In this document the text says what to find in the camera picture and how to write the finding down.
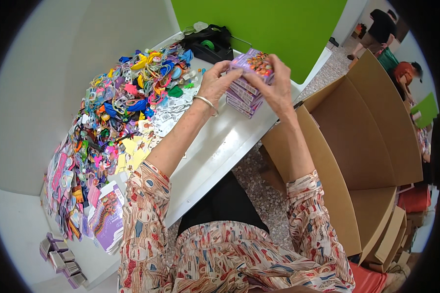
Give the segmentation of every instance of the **hand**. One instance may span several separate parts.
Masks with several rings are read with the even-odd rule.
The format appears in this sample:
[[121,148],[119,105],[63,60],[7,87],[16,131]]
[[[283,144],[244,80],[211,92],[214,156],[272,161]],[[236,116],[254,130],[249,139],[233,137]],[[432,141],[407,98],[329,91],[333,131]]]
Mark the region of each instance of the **hand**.
[[222,76],[221,74],[227,71],[229,65],[230,61],[228,60],[215,63],[212,68],[204,73],[199,92],[197,93],[197,95],[209,100],[216,108],[218,108],[220,98],[227,91],[231,83],[239,79],[243,73],[242,69],[236,69]]
[[293,111],[292,94],[290,91],[290,68],[279,57],[270,54],[267,60],[272,64],[275,73],[273,85],[266,85],[262,79],[254,73],[245,73],[246,78],[253,86],[258,88],[264,95],[266,102],[279,118]]

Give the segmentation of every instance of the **blouse sleeve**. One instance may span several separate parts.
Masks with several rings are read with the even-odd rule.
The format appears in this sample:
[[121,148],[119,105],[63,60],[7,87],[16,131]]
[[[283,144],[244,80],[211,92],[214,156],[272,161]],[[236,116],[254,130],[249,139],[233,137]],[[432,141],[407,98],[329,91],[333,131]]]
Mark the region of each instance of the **blouse sleeve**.
[[336,278],[344,285],[354,286],[352,270],[329,222],[323,195],[316,170],[287,183],[287,216],[293,247],[300,255],[318,264],[335,262]]
[[169,178],[147,161],[127,181],[118,292],[170,292],[165,263]]

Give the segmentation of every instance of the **black cap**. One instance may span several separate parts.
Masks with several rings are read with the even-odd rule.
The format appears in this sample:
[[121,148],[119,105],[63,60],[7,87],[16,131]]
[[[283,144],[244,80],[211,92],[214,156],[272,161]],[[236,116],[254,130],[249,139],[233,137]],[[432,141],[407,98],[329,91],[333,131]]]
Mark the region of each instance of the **black cap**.
[[422,83],[422,67],[417,62],[412,62],[411,65],[416,68],[417,73],[419,73],[420,83]]

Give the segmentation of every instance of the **toy pile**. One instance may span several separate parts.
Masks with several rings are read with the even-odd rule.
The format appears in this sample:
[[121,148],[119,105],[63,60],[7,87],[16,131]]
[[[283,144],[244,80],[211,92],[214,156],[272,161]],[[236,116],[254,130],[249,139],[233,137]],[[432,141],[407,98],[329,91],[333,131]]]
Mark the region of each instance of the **toy pile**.
[[108,176],[129,176],[192,104],[202,78],[192,58],[179,44],[136,50],[90,82],[44,176],[43,204],[64,239],[86,235],[98,245],[83,209],[97,209]]
[[[266,58],[267,54],[251,48],[246,54],[233,59],[229,70],[242,68],[245,72],[257,74],[266,84],[272,84],[274,72]],[[227,90],[227,104],[250,119],[262,105],[263,100],[259,90],[242,77],[235,80]]]

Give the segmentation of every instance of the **green board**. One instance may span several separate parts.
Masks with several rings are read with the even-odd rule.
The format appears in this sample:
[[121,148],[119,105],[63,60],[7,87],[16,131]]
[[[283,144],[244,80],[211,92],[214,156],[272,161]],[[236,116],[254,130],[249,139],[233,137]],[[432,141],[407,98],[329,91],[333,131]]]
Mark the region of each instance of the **green board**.
[[428,126],[435,117],[437,117],[437,103],[435,102],[434,93],[431,92],[421,102],[411,108],[411,114],[414,115],[420,111],[421,117],[417,119],[416,125],[419,128]]
[[[171,0],[179,27],[197,21],[226,26],[231,34],[274,53],[292,69],[292,79],[302,84],[323,52],[346,0]],[[231,40],[246,52],[249,45]]]

